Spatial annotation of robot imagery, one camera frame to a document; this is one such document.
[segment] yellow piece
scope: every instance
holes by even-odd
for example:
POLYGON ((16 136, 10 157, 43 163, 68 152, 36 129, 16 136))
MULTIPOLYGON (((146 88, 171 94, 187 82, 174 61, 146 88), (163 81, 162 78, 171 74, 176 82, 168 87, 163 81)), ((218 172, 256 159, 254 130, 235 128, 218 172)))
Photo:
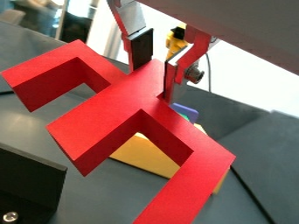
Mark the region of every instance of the yellow piece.
MULTIPOLYGON (((186 29, 186 24, 182 23, 178 27, 186 29)), ((170 59, 187 45, 188 42, 184 39, 175 38, 174 32, 170 31, 166 38, 166 47, 170 49, 166 58, 170 59)))
MULTIPOLYGON (((199 124, 195 123, 194 126, 206 134, 206 131, 199 124)), ((180 166, 167 157, 148 138, 140 133, 135 133, 110 157, 168 179, 180 169, 180 166)), ((224 178, 226 175, 222 178, 214 193, 219 192, 224 178)))

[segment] red structure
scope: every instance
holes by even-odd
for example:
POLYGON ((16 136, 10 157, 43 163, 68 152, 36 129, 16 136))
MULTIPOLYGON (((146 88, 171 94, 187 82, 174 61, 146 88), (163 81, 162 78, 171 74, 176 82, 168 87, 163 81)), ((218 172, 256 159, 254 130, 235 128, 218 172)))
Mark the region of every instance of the red structure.
POLYGON ((164 63, 152 60, 124 75, 75 41, 3 75, 31 111, 79 84, 88 84, 98 94, 48 125, 52 138, 86 176, 142 132, 182 169, 135 223, 191 223, 235 156, 162 99, 164 63))

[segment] gray table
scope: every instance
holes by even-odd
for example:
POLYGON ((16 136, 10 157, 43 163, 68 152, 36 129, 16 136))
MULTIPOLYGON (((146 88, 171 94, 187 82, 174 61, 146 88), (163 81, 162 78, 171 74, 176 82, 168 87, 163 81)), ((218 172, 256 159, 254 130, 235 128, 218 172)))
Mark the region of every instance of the gray table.
MULTIPOLYGON (((64 44, 10 24, 0 23, 0 33, 0 70, 64 44)), ((122 63, 112 62, 127 69, 122 63)), ((10 90, 0 80, 0 92, 10 90)), ((91 95, 80 86, 34 113, 27 111, 14 94, 0 95, 0 142, 70 167, 60 206, 51 223, 132 223, 167 179, 112 159, 83 178, 44 128, 91 95)), ((215 139, 267 116, 266 111, 192 87, 188 87, 182 102, 200 111, 199 122, 215 139)), ((231 171, 219 194, 210 197, 194 223, 268 222, 231 171)))

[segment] black wire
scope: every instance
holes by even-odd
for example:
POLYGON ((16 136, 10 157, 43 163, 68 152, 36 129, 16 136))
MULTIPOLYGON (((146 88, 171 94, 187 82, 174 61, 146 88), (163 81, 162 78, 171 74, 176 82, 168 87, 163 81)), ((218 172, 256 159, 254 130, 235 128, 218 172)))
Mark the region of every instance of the black wire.
POLYGON ((15 91, 4 91, 4 92, 0 92, 0 95, 11 95, 14 93, 15 93, 15 91))
POLYGON ((210 55, 206 53, 206 57, 207 57, 207 62, 208 62, 208 72, 210 72, 210 92, 211 92, 211 58, 210 55))

